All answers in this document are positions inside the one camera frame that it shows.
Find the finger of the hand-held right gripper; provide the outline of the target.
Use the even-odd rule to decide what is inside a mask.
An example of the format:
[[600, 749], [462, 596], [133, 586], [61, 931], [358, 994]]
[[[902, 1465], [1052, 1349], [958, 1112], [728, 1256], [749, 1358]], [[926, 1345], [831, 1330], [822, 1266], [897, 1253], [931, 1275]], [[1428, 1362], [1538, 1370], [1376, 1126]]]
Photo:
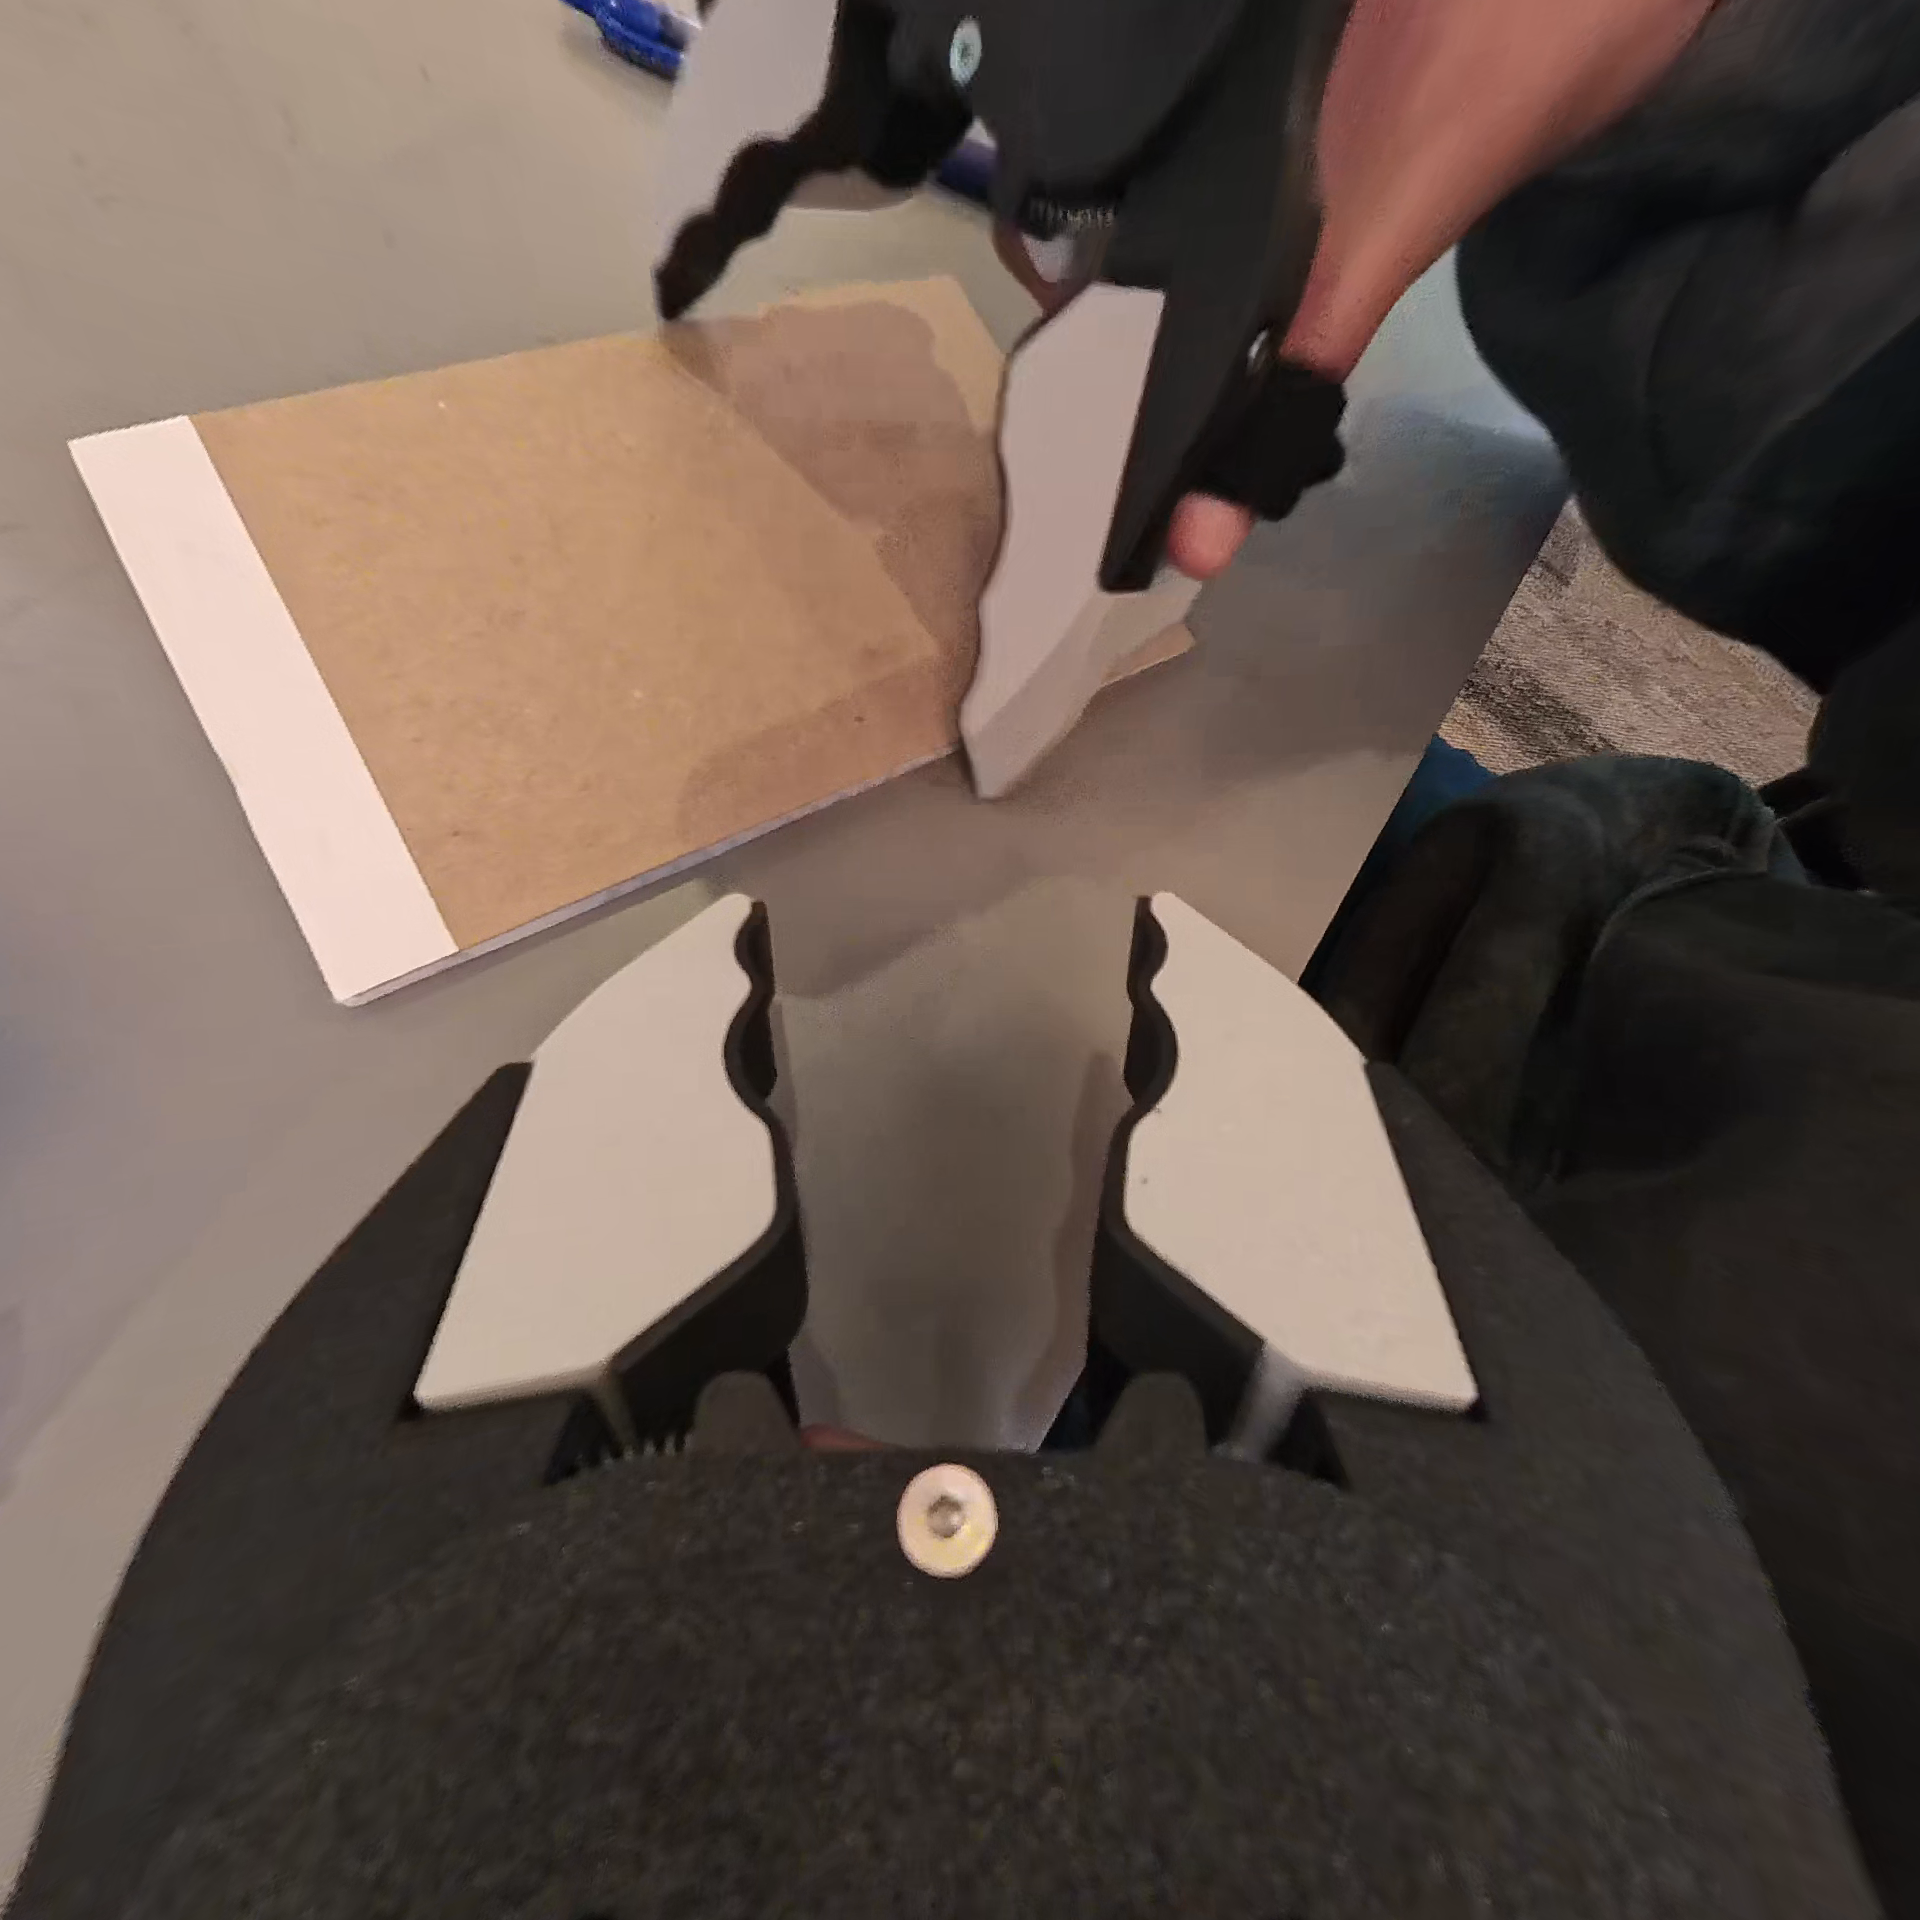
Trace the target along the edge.
[[1162, 568], [1100, 586], [1162, 298], [1093, 284], [1044, 320], [1001, 380], [1001, 538], [977, 605], [958, 709], [969, 780], [1001, 801], [1108, 684], [1192, 649], [1198, 581]]
[[733, 258], [761, 239], [810, 184], [850, 174], [883, 194], [933, 170], [933, 111], [891, 89], [825, 89], [810, 108], [750, 106], [743, 91], [676, 99], [657, 194], [655, 309], [682, 321]]

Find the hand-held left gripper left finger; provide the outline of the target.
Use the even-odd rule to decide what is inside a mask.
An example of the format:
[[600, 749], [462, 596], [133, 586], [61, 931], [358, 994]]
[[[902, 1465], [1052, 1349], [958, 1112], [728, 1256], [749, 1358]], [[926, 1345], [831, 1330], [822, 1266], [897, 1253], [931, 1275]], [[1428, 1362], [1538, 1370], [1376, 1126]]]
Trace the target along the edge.
[[796, 1419], [808, 1275], [777, 1083], [770, 921], [728, 894], [534, 1052], [419, 1410], [587, 1395], [619, 1447], [665, 1448], [742, 1374]]

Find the dark blue cloth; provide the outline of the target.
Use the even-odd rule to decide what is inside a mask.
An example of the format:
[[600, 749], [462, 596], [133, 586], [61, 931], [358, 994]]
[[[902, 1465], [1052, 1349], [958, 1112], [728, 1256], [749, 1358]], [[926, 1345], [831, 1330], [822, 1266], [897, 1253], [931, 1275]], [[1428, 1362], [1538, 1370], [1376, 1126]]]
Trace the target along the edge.
[[1474, 798], [1499, 775], [1470, 751], [1432, 734], [1405, 791], [1394, 803], [1378, 841], [1361, 866], [1363, 878], [1378, 878], [1405, 856], [1411, 841], [1450, 806]]

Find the blue pen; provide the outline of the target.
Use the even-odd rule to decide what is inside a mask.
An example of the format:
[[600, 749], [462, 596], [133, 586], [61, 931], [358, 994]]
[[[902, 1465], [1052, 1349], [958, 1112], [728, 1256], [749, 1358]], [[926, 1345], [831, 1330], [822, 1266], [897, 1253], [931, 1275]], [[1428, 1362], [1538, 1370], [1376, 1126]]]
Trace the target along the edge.
[[565, 2], [592, 24], [601, 47], [622, 62], [676, 83], [700, 36], [700, 11], [665, 2]]

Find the brown-backed notepad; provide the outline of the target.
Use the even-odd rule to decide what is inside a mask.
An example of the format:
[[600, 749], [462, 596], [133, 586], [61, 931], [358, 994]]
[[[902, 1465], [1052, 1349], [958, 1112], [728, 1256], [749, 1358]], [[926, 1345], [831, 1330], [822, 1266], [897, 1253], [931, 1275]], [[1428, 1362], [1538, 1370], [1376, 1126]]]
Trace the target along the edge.
[[999, 391], [928, 277], [68, 455], [361, 1006], [954, 756]]

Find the person's right hand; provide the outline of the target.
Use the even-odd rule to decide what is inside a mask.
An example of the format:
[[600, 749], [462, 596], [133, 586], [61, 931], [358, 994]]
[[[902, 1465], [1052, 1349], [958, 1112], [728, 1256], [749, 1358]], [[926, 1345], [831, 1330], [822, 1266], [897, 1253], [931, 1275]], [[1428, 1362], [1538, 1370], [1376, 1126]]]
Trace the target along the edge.
[[1282, 361], [1343, 384], [1492, 207], [1617, 123], [1711, 2], [1357, 2], [1318, 116], [1320, 230]]

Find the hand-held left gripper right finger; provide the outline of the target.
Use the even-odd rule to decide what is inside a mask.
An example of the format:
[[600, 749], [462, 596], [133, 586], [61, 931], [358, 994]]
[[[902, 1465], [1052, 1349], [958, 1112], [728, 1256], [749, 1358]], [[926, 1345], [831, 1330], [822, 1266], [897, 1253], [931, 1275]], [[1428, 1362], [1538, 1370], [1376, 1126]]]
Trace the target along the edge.
[[1188, 1382], [1206, 1443], [1308, 1394], [1465, 1417], [1477, 1385], [1365, 1063], [1177, 894], [1139, 898], [1126, 1113], [1101, 1175], [1095, 1374]]

